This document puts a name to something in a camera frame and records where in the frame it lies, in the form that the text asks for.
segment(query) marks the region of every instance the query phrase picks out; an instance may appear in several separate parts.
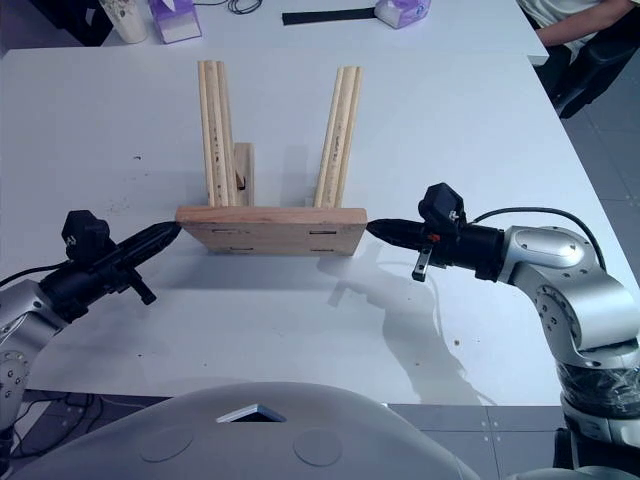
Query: wooden board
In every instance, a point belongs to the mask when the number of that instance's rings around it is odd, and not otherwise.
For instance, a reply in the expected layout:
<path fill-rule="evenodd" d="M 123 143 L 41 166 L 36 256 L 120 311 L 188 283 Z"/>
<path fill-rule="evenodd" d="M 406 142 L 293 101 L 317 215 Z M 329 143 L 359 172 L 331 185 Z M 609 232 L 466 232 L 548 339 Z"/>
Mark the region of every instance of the wooden board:
<path fill-rule="evenodd" d="M 180 207 L 176 221 L 217 252 L 353 255 L 367 213 L 361 208 Z"/>

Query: white table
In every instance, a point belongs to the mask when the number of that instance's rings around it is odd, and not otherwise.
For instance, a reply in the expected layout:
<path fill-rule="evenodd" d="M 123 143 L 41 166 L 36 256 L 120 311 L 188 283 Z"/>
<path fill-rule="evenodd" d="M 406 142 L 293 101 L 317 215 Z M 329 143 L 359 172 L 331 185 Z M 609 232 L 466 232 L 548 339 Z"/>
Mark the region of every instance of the white table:
<path fill-rule="evenodd" d="M 250 15 L 233 15 L 225 6 L 199 6 L 201 39 L 177 43 L 169 48 L 221 47 L 329 47 L 385 48 L 424 51 L 502 52 L 527 55 L 534 65 L 548 58 L 547 51 L 527 22 L 515 0 L 432 0 L 427 17 L 414 25 L 394 30 L 378 20 L 358 20 L 283 26 L 283 12 L 366 8 L 374 0 L 265 0 Z M 143 14 L 150 13 L 141 8 Z M 143 45 L 160 43 L 150 27 Z M 122 45 L 114 31 L 105 45 Z"/>
<path fill-rule="evenodd" d="M 258 205 L 313 193 L 336 67 L 365 67 L 344 205 L 418 219 L 448 182 L 470 216 L 554 206 L 584 219 L 610 272 L 640 294 L 524 56 L 405 50 L 64 49 L 9 52 L 2 96 L 1 273 L 60 261 L 67 211 L 117 241 L 205 204 L 196 59 L 227 63 L 236 141 L 256 145 Z M 557 224 L 544 215 L 493 225 Z M 558 404 L 528 299 L 460 269 L 410 280 L 416 254 L 365 234 L 352 259 L 207 254 L 186 233 L 140 268 L 158 295 L 96 303 L 38 357 L 32 388 L 177 395 L 309 381 L 379 401 Z"/>

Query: wooden plank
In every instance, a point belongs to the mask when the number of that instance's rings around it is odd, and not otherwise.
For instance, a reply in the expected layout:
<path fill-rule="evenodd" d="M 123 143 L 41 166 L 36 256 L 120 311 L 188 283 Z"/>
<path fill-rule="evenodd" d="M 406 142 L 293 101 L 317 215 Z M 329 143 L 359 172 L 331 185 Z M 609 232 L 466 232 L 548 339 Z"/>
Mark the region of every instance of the wooden plank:
<path fill-rule="evenodd" d="M 204 150 L 204 169 L 207 183 L 209 205 L 215 207 L 215 181 L 213 179 L 213 158 L 211 153 L 211 128 L 209 126 L 209 108 L 207 106 L 207 75 L 205 62 L 198 62 L 198 84 L 200 86 L 200 115 L 202 118 L 202 146 Z"/>
<path fill-rule="evenodd" d="M 356 67 L 353 83 L 353 92 L 351 95 L 351 107 L 349 108 L 349 119 L 347 121 L 347 132 L 345 135 L 344 152 L 342 161 L 340 162 L 340 178 L 338 179 L 338 188 L 334 207 L 342 206 L 342 196 L 344 187 L 347 182 L 347 172 L 349 170 L 349 156 L 351 155 L 351 140 L 353 139 L 353 130 L 356 124 L 356 115 L 358 113 L 358 104 L 360 101 L 360 86 L 362 84 L 362 67 Z"/>
<path fill-rule="evenodd" d="M 202 114 L 203 139 L 208 143 L 209 147 L 205 147 L 205 164 L 207 165 L 207 187 L 209 189 L 209 204 L 215 206 L 228 206 L 229 199 L 235 198 L 235 188 L 229 193 L 228 182 L 228 163 L 233 162 L 229 155 L 229 139 L 225 133 L 228 129 L 228 119 L 223 111 L 226 107 L 221 100 L 221 79 L 219 73 L 218 62 L 211 60 L 198 62 L 198 71 L 200 75 L 201 97 L 204 92 L 206 99 L 201 98 L 201 108 L 206 107 L 206 115 Z"/>
<path fill-rule="evenodd" d="M 338 207 L 342 202 L 361 78 L 360 67 L 338 69 L 314 198 L 315 207 Z"/>
<path fill-rule="evenodd" d="M 236 143 L 234 149 L 236 165 L 236 183 L 238 193 L 236 204 L 240 207 L 252 207 L 254 198 L 254 159 L 255 153 L 252 143 Z"/>
<path fill-rule="evenodd" d="M 336 83 L 333 86 L 333 97 L 331 99 L 331 109 L 329 110 L 329 121 L 327 122 L 327 133 L 324 137 L 324 148 L 322 150 L 322 160 L 320 162 L 320 173 L 316 182 L 316 194 L 313 200 L 314 207 L 321 207 L 323 204 L 324 187 L 327 179 L 327 169 L 329 168 L 329 156 L 331 155 L 331 139 L 336 124 L 336 113 L 340 100 L 340 87 L 342 86 L 342 76 L 344 69 L 339 68 L 336 74 Z"/>
<path fill-rule="evenodd" d="M 361 208 L 180 207 L 176 221 L 217 252 L 353 255 L 367 213 Z"/>
<path fill-rule="evenodd" d="M 218 82 L 220 84 L 220 113 L 222 123 L 220 130 L 224 138 L 224 158 L 225 172 L 227 178 L 227 193 L 229 195 L 229 205 L 238 205 L 236 202 L 236 168 L 235 154 L 233 146 L 233 135 L 231 134 L 231 107 L 229 106 L 229 91 L 227 89 L 227 72 L 224 63 L 215 62 L 218 70 Z"/>

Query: black cable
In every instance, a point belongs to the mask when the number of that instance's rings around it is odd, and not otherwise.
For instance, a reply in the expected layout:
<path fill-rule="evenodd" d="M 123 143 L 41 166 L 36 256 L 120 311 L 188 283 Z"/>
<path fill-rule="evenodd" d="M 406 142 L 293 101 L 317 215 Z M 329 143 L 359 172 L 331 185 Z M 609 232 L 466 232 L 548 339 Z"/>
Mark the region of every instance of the black cable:
<path fill-rule="evenodd" d="M 98 401 L 100 402 L 98 404 L 98 414 L 95 416 L 93 420 L 91 420 L 89 425 L 87 425 L 87 428 L 84 431 L 84 433 L 89 433 L 93 428 L 93 426 L 96 424 L 98 420 L 100 420 L 100 418 L 102 417 L 102 414 L 104 413 L 104 401 L 102 400 L 102 397 L 98 396 Z"/>
<path fill-rule="evenodd" d="M 23 270 L 21 272 L 14 273 L 13 275 L 11 275 L 11 276 L 5 278 L 4 280 L 0 281 L 0 288 L 4 287 L 7 283 L 11 283 L 14 280 L 17 280 L 20 277 L 24 277 L 25 275 L 31 275 L 32 273 L 38 273 L 38 272 L 48 272 L 48 271 L 51 271 L 51 270 L 57 270 L 58 268 L 64 267 L 68 262 L 69 262 L 69 260 L 66 260 L 64 262 L 60 262 L 60 263 L 57 263 L 55 265 L 47 265 L 46 267 L 29 268 L 27 270 Z"/>
<path fill-rule="evenodd" d="M 27 416 L 27 414 L 31 411 L 31 407 L 33 407 L 36 403 L 42 403 L 42 402 L 56 402 L 58 400 L 64 400 L 64 396 L 63 397 L 59 397 L 59 398 L 41 398 L 39 400 L 34 400 L 32 401 L 29 406 L 27 407 L 27 409 L 24 411 L 24 413 L 22 415 L 20 415 L 18 418 L 15 419 L 15 421 L 13 422 L 13 424 L 15 425 L 16 423 L 18 423 L 20 420 L 22 420 L 24 417 Z"/>
<path fill-rule="evenodd" d="M 596 252 L 596 257 L 598 257 L 598 263 L 600 264 L 600 268 L 602 268 L 602 270 L 604 270 L 605 272 L 607 271 L 607 265 L 606 265 L 606 263 L 604 261 L 604 255 L 602 254 L 602 249 L 600 248 L 600 244 L 598 243 L 598 240 L 596 239 L 596 237 L 593 234 L 593 232 L 591 230 L 589 230 L 589 227 L 587 227 L 587 225 L 582 220 L 580 220 L 578 217 L 576 217 L 572 213 L 565 212 L 564 210 L 559 210 L 557 208 L 545 208 L 545 207 L 500 208 L 498 210 L 492 210 L 492 211 L 487 212 L 487 213 L 485 213 L 483 215 L 480 215 L 478 218 L 476 218 L 471 223 L 479 223 L 482 220 L 485 220 L 485 219 L 487 219 L 489 217 L 493 217 L 495 215 L 501 215 L 503 213 L 522 213 L 522 212 L 525 212 L 525 213 L 551 213 L 553 215 L 559 215 L 561 217 L 568 218 L 569 220 L 571 220 L 573 223 L 575 223 L 576 225 L 578 225 L 582 229 L 582 231 L 585 233 L 585 235 L 587 236 L 587 238 L 591 242 L 591 245 L 593 245 L 593 249 Z"/>
<path fill-rule="evenodd" d="M 22 437 L 20 436 L 20 434 L 18 433 L 18 431 L 15 428 L 13 429 L 13 434 L 16 437 L 18 437 L 18 445 L 16 445 L 15 449 L 18 451 L 19 455 L 23 455 L 24 452 L 22 451 L 22 441 L 23 441 Z M 9 458 L 11 458 L 13 460 L 15 457 L 13 456 L 13 454 L 11 454 L 11 455 L 9 455 Z"/>
<path fill-rule="evenodd" d="M 235 13 L 236 15 L 247 15 L 249 13 L 255 12 L 258 8 L 260 8 L 263 2 L 263 0 L 254 0 L 251 5 L 241 7 L 240 3 L 243 1 L 245 0 L 222 0 L 220 2 L 213 3 L 195 2 L 194 5 L 197 5 L 199 7 L 217 7 L 226 3 L 227 8 L 231 13 Z"/>
<path fill-rule="evenodd" d="M 69 398 L 71 394 L 68 393 L 66 395 L 66 399 Z M 80 415 L 78 417 L 78 419 L 75 421 L 75 423 L 69 427 L 67 429 L 67 431 L 62 434 L 62 436 L 60 438 L 58 438 L 55 442 L 51 443 L 50 445 L 41 448 L 39 450 L 35 450 L 33 452 L 27 452 L 24 453 L 24 450 L 22 449 L 22 441 L 20 441 L 20 444 L 18 445 L 18 449 L 19 449 L 19 454 L 18 455 L 12 455 L 11 458 L 13 460 L 20 460 L 23 458 L 31 458 L 31 457 L 41 457 L 42 455 L 45 455 L 47 453 L 49 453 L 51 450 L 53 450 L 54 448 L 58 447 L 60 444 L 62 444 L 67 438 L 69 438 L 69 436 L 73 433 L 73 431 L 78 428 L 78 425 L 80 425 L 85 418 L 87 417 L 87 411 L 89 410 L 89 407 L 93 404 L 93 402 L 95 401 L 95 395 L 93 394 L 87 394 L 87 399 L 84 405 L 81 405 L 84 407 L 84 410 L 82 412 L 82 415 Z"/>
<path fill-rule="evenodd" d="M 262 6 L 262 0 L 255 0 L 248 7 L 239 7 L 238 4 L 243 0 L 229 0 L 227 3 L 227 8 L 230 12 L 235 13 L 236 15 L 247 15 L 249 13 L 255 12 Z"/>

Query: floor tile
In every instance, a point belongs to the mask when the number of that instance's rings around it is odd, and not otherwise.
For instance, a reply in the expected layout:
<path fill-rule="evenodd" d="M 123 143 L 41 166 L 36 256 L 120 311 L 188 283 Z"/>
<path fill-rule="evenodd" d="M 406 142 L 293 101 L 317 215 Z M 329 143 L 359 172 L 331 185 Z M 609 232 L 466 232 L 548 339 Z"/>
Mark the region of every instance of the floor tile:
<path fill-rule="evenodd" d="M 640 132 L 603 131 L 600 138 L 635 203 L 640 203 Z"/>
<path fill-rule="evenodd" d="M 587 113 L 599 130 L 640 132 L 640 90 L 632 77 L 620 75 L 593 101 Z"/>
<path fill-rule="evenodd" d="M 602 200 L 604 211 L 622 246 L 631 270 L 640 282 L 640 206 L 629 202 Z"/>
<path fill-rule="evenodd" d="M 498 466 L 490 434 L 480 432 L 424 432 L 460 458 L 482 480 L 497 480 Z"/>
<path fill-rule="evenodd" d="M 626 200 L 629 191 L 594 127 L 576 127 L 567 123 L 564 127 L 598 198 Z"/>
<path fill-rule="evenodd" d="M 555 432 L 496 432 L 500 478 L 553 466 Z"/>
<path fill-rule="evenodd" d="M 587 115 L 585 108 L 576 112 L 573 117 L 563 118 L 561 121 L 565 130 L 567 130 L 567 133 L 574 130 L 590 130 L 593 128 L 593 124 L 591 123 L 591 119 L 589 118 L 589 115 Z"/>
<path fill-rule="evenodd" d="M 485 407 L 391 404 L 389 408 L 419 430 L 489 431 Z"/>
<path fill-rule="evenodd" d="M 560 407 L 487 407 L 494 431 L 548 432 L 564 427 Z"/>
<path fill-rule="evenodd" d="M 640 82 L 640 50 L 636 51 L 633 58 L 629 60 L 621 75 L 632 77 Z"/>

